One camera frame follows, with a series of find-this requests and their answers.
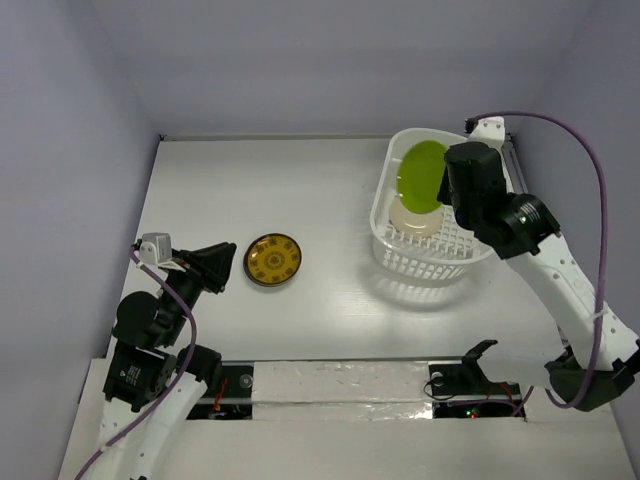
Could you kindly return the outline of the lime green plate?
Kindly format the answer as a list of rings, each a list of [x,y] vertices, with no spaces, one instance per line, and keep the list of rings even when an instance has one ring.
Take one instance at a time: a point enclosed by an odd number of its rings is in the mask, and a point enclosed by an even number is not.
[[[445,173],[443,144],[426,140],[413,145],[402,158],[396,190],[403,206],[414,214],[429,214],[441,203],[437,196]]]

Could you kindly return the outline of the yellow plate with brown rim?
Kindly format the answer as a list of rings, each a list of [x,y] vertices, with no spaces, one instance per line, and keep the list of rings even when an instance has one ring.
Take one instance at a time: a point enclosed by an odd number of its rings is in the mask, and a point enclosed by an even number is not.
[[[285,285],[295,277],[301,264],[298,242],[282,233],[268,233],[255,239],[242,260],[246,277],[265,288]]]

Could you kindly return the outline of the cream plate with black mark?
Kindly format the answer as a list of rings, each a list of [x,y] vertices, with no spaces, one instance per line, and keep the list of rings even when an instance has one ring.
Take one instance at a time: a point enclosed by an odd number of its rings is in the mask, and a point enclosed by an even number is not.
[[[405,235],[426,238],[440,230],[444,218],[442,207],[426,214],[409,211],[399,198],[395,198],[389,208],[389,220],[393,227]]]

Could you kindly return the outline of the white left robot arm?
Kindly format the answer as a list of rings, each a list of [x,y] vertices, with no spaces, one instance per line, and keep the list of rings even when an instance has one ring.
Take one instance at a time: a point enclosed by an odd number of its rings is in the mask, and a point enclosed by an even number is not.
[[[166,233],[130,246],[159,291],[118,305],[97,447],[77,478],[155,478],[197,401],[219,390],[222,357],[198,344],[193,309],[202,294],[225,290],[236,250],[229,242],[177,250]]]

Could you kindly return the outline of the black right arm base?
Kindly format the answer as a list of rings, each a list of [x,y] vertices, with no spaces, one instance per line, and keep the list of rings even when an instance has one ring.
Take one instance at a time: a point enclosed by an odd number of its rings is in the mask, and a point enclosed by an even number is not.
[[[424,392],[436,401],[481,393],[476,375],[462,364],[430,365],[429,379],[424,386]]]

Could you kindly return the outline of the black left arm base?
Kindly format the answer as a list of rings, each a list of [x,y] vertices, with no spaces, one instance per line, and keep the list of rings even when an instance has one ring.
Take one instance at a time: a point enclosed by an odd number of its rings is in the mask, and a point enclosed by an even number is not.
[[[224,362],[218,384],[196,402],[187,419],[250,420],[253,416],[253,386],[252,362]]]

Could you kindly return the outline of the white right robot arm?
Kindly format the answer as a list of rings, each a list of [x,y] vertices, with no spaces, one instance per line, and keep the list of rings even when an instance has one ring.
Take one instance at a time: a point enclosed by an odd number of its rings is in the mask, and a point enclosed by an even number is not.
[[[639,372],[639,336],[599,298],[547,206],[508,191],[500,153],[484,143],[455,144],[444,161],[439,201],[528,284],[568,341],[545,365],[549,399],[590,412],[621,396]]]

